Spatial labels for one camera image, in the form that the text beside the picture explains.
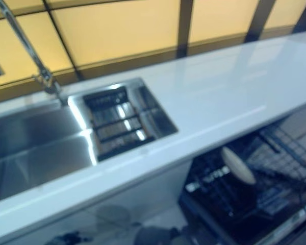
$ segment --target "faucet spout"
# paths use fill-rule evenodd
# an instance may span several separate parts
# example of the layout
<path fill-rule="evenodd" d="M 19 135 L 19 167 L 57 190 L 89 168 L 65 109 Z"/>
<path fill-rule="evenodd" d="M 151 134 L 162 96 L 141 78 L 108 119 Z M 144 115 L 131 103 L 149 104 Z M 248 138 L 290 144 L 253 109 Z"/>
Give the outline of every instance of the faucet spout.
<path fill-rule="evenodd" d="M 25 47 L 26 51 L 29 53 L 31 58 L 33 59 L 34 63 L 36 64 L 39 74 L 37 76 L 33 76 L 35 81 L 40 83 L 43 86 L 45 92 L 49 94 L 55 94 L 57 98 L 61 101 L 62 104 L 65 104 L 61 98 L 61 87 L 56 80 L 56 78 L 52 75 L 48 68 L 46 68 L 39 56 L 37 55 L 35 49 L 33 48 L 32 44 L 28 40 L 27 36 L 25 35 L 24 31 L 22 30 L 21 26 L 17 22 L 15 16 L 7 6 L 7 4 L 0 0 L 0 11 L 2 15 L 7 19 L 10 26 L 18 36 L 19 40 Z"/>

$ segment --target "sink basin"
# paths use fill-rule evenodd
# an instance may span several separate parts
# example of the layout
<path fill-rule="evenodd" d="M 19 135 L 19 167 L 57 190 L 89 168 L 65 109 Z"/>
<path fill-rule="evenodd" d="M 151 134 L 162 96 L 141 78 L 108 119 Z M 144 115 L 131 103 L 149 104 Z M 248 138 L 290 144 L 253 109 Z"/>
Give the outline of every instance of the sink basin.
<path fill-rule="evenodd" d="M 141 79 L 0 117 L 0 200 L 177 132 Z"/>

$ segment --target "dish rack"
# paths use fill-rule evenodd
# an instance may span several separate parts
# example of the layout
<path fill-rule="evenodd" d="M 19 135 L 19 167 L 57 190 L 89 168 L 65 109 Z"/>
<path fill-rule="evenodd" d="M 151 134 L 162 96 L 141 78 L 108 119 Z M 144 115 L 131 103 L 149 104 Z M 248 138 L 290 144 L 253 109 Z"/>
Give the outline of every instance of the dish rack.
<path fill-rule="evenodd" d="M 86 96 L 84 101 L 91 111 L 91 123 L 98 138 L 99 160 L 155 140 L 130 102 L 125 87 Z"/>
<path fill-rule="evenodd" d="M 223 222 L 252 215 L 272 219 L 284 209 L 293 187 L 306 180 L 306 149 L 283 131 L 279 123 L 226 145 L 253 172 L 257 183 L 247 185 L 231 175 L 221 148 L 194 159 L 185 190 L 203 200 Z"/>

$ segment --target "open dishwasher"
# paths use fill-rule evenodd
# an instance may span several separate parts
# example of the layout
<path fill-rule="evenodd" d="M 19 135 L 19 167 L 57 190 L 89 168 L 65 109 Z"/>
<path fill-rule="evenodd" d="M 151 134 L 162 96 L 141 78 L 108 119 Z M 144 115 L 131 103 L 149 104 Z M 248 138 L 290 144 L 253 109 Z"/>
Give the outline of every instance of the open dishwasher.
<path fill-rule="evenodd" d="M 282 119 L 196 157 L 180 206 L 211 244 L 289 244 L 306 225 L 306 149 Z"/>

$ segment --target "countertop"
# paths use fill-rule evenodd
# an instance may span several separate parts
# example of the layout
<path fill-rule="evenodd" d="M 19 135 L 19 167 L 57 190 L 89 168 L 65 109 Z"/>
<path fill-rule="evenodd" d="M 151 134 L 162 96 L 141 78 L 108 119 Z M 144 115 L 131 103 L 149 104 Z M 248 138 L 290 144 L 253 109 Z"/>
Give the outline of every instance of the countertop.
<path fill-rule="evenodd" d="M 66 86 L 64 92 L 73 94 L 135 77 L 144 80 L 179 131 L 0 201 L 0 238 L 190 159 L 306 104 L 306 33 L 96 78 Z M 51 99 L 39 92 L 2 102 L 0 114 Z"/>

